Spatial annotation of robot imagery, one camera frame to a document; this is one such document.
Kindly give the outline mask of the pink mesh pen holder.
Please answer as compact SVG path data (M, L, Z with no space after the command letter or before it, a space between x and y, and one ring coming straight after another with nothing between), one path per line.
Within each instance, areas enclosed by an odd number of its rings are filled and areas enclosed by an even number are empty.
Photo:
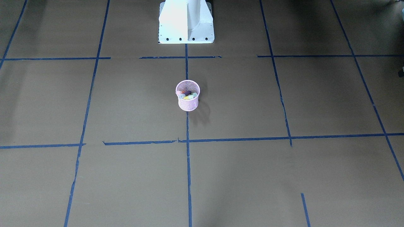
M198 94L198 96L192 100L179 99L177 96L180 109L191 112L198 107L200 86L195 81L190 79L183 80L177 84L175 91L191 91L192 93L196 92Z

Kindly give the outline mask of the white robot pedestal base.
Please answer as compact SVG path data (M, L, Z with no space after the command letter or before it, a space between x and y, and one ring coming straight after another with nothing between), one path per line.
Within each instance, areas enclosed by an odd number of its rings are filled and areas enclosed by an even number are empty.
M210 0L166 0L160 3L160 44L210 44L215 40Z

